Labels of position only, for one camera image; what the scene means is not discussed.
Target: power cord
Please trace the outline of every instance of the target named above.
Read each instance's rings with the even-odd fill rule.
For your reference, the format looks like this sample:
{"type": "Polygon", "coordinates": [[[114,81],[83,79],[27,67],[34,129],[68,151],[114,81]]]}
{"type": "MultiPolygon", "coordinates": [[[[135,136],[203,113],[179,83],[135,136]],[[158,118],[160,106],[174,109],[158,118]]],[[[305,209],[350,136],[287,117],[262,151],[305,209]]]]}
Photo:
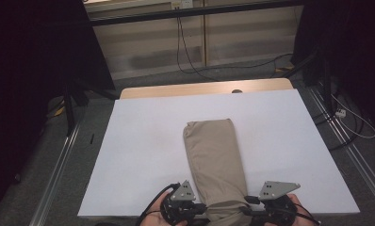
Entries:
{"type": "Polygon", "coordinates": [[[256,68],[256,67],[261,67],[261,66],[270,64],[272,62],[275,63],[276,60],[278,60],[278,59],[280,59],[282,57],[293,55],[293,54],[279,55],[279,56],[275,57],[274,59],[269,60],[267,62],[264,62],[264,63],[261,63],[261,64],[256,64],[256,65],[251,65],[251,66],[222,66],[222,67],[202,68],[200,70],[197,70],[196,68],[193,67],[193,64],[191,63],[191,60],[190,60],[190,57],[189,57],[189,54],[188,54],[188,49],[187,49],[187,45],[186,45],[186,42],[185,42],[185,35],[184,35],[184,29],[182,27],[181,18],[177,18],[177,22],[178,22],[178,49],[177,49],[177,54],[176,54],[176,61],[177,61],[177,64],[178,64],[178,68],[179,68],[179,70],[182,73],[197,73],[201,77],[204,77],[204,78],[207,78],[207,79],[219,82],[220,80],[217,80],[217,79],[212,78],[212,77],[204,76],[204,75],[202,75],[200,73],[204,72],[204,71],[219,70],[219,69],[250,69],[250,68],[256,68]],[[182,41],[183,41],[183,44],[184,44],[184,47],[185,47],[185,52],[186,52],[186,55],[187,55],[187,59],[189,61],[189,64],[190,64],[191,68],[193,69],[192,72],[183,70],[181,68],[181,65],[180,65],[180,62],[179,62],[179,52],[180,52],[180,39],[181,39],[181,36],[182,36],[182,41]]]}
{"type": "Polygon", "coordinates": [[[204,75],[200,74],[199,71],[197,71],[196,68],[193,67],[193,64],[191,63],[191,60],[190,60],[190,56],[188,55],[188,49],[187,49],[187,44],[185,42],[184,28],[182,27],[181,18],[178,17],[176,19],[178,21],[178,51],[177,51],[177,54],[176,54],[176,61],[178,63],[179,70],[181,70],[182,73],[189,73],[189,72],[185,72],[184,70],[182,70],[181,65],[179,63],[179,43],[180,43],[180,34],[182,34],[182,40],[183,40],[184,46],[185,46],[185,53],[187,54],[188,62],[190,63],[190,66],[193,69],[194,73],[197,73],[199,76],[201,76],[203,78],[206,78],[206,79],[209,79],[209,80],[212,80],[212,81],[215,81],[215,82],[219,82],[220,80],[218,80],[218,79],[208,77],[208,76],[204,76],[204,75]]]}
{"type": "MultiPolygon", "coordinates": [[[[344,96],[343,96],[343,99],[347,103],[348,108],[351,108],[349,102],[346,100],[346,98],[344,96]]],[[[357,126],[358,126],[357,119],[355,117],[353,117],[353,118],[354,118],[354,123],[355,123],[355,129],[354,130],[357,131],[357,126]]],[[[360,125],[360,128],[359,128],[359,130],[358,130],[357,133],[361,133],[361,131],[363,130],[363,128],[364,128],[364,122],[361,121],[361,125],[360,125]]],[[[345,142],[343,142],[343,143],[341,143],[341,144],[339,144],[339,145],[337,145],[337,146],[335,146],[333,148],[329,148],[328,150],[329,150],[329,152],[331,152],[331,151],[335,151],[335,150],[341,149],[343,147],[346,147],[347,145],[353,143],[353,141],[356,140],[357,138],[358,138],[357,135],[351,134],[351,136],[349,137],[348,140],[346,140],[345,142]]]]}
{"type": "Polygon", "coordinates": [[[346,127],[346,129],[348,129],[350,132],[352,132],[353,134],[355,134],[356,136],[358,137],[362,137],[362,138],[374,138],[375,137],[375,128],[369,123],[367,122],[366,120],[364,120],[361,116],[357,115],[356,113],[354,113],[353,111],[351,111],[350,109],[348,109],[346,106],[344,106],[337,98],[335,98],[333,95],[332,97],[343,107],[345,108],[347,111],[349,111],[352,115],[354,115],[355,117],[357,117],[358,119],[360,119],[361,121],[365,122],[372,130],[373,130],[373,135],[372,136],[363,136],[359,133],[357,133],[356,131],[353,131],[349,128],[349,126],[347,126],[343,121],[342,121],[342,118],[345,118],[346,117],[346,112],[341,110],[340,111],[340,114],[336,115],[338,118],[339,118],[339,121],[340,123],[346,127]]]}
{"type": "Polygon", "coordinates": [[[165,192],[167,191],[168,189],[170,188],[174,188],[176,189],[178,187],[178,184],[170,184],[169,186],[166,186],[164,187],[164,189],[162,189],[156,196],[155,198],[150,202],[150,204],[146,207],[146,209],[141,213],[140,217],[138,218],[135,226],[139,226],[141,224],[141,222],[149,215],[149,214],[152,214],[154,212],[157,212],[157,211],[152,211],[152,212],[148,212],[150,207],[152,207],[152,205],[155,203],[155,201],[158,200],[158,198],[160,198],[160,196],[165,192]]]}
{"type": "Polygon", "coordinates": [[[284,212],[284,213],[287,213],[287,214],[290,214],[290,215],[294,215],[294,216],[299,217],[299,218],[305,218],[305,219],[308,219],[311,222],[315,223],[317,226],[320,225],[320,222],[317,221],[316,219],[314,219],[311,214],[310,214],[311,217],[308,217],[308,216],[306,216],[304,214],[295,213],[295,212],[292,212],[292,211],[289,211],[289,210],[285,210],[285,209],[272,208],[271,210],[284,212]]]}

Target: electrical outlet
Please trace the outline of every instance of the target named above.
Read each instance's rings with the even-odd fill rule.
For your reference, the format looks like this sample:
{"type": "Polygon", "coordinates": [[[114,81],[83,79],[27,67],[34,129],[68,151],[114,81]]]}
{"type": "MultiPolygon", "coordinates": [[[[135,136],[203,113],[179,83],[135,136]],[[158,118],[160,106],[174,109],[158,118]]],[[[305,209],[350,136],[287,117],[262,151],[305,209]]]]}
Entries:
{"type": "Polygon", "coordinates": [[[182,8],[181,1],[173,1],[171,2],[171,9],[176,10],[182,8]]]}
{"type": "Polygon", "coordinates": [[[182,0],[182,8],[193,8],[193,0],[182,0]]]}
{"type": "Polygon", "coordinates": [[[339,117],[339,118],[344,118],[344,117],[346,117],[346,110],[345,110],[345,109],[338,108],[338,109],[336,110],[335,115],[336,115],[337,117],[339,117]]]}

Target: khaki fabric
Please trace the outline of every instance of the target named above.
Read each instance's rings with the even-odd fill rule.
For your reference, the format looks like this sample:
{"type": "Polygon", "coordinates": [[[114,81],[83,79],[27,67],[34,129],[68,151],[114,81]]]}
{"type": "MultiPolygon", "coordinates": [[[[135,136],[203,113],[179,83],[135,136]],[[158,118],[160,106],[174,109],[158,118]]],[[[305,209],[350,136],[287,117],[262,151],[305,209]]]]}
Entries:
{"type": "Polygon", "coordinates": [[[238,210],[247,186],[231,120],[192,121],[184,130],[187,159],[209,225],[249,225],[238,210]]]}

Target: wooden panel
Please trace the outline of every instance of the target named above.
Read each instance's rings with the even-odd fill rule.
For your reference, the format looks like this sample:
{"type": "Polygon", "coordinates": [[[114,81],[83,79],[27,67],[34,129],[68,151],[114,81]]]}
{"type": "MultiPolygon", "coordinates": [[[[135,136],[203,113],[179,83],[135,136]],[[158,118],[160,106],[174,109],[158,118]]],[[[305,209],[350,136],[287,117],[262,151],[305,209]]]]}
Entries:
{"type": "MultiPolygon", "coordinates": [[[[126,0],[107,1],[121,3],[126,0]]],[[[194,7],[231,5],[255,0],[195,0],[194,7]]],[[[169,10],[170,3],[90,13],[111,17],[169,10]]],[[[277,8],[182,19],[187,51],[194,67],[274,58],[291,53],[300,8],[277,8]]],[[[94,27],[113,80],[178,71],[176,19],[94,27]]],[[[180,64],[190,68],[182,39],[180,64]]]]}
{"type": "Polygon", "coordinates": [[[128,88],[121,93],[121,99],[144,97],[168,97],[200,94],[232,93],[239,89],[242,92],[293,89],[286,78],[258,79],[245,81],[184,84],[144,88],[128,88]]]}

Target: white cable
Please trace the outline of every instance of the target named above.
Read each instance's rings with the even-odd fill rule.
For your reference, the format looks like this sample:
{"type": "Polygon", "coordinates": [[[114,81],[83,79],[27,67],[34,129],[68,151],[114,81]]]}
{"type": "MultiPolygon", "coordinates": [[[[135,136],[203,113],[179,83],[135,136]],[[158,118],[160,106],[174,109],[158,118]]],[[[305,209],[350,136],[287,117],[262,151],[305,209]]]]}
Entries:
{"type": "Polygon", "coordinates": [[[365,122],[370,128],[372,128],[374,134],[373,134],[373,136],[371,136],[371,137],[367,137],[367,136],[363,136],[363,135],[357,134],[355,131],[352,131],[352,130],[349,128],[349,126],[347,126],[347,125],[341,120],[341,117],[338,117],[338,118],[340,119],[341,124],[342,124],[344,127],[346,127],[346,129],[350,130],[350,132],[354,133],[354,134],[355,134],[356,136],[358,136],[358,137],[362,137],[362,138],[374,138],[374,137],[375,137],[375,128],[373,128],[373,126],[372,126],[369,122],[367,122],[366,120],[364,120],[363,118],[361,118],[361,116],[355,114],[353,111],[351,111],[351,110],[348,109],[346,106],[344,106],[343,104],[341,104],[341,102],[339,102],[339,101],[337,100],[337,98],[335,98],[333,95],[332,95],[332,97],[333,97],[333,98],[334,98],[334,99],[335,99],[335,100],[336,100],[341,106],[343,106],[346,110],[348,110],[351,114],[353,114],[354,116],[358,117],[360,120],[364,121],[364,122],[365,122]]]}

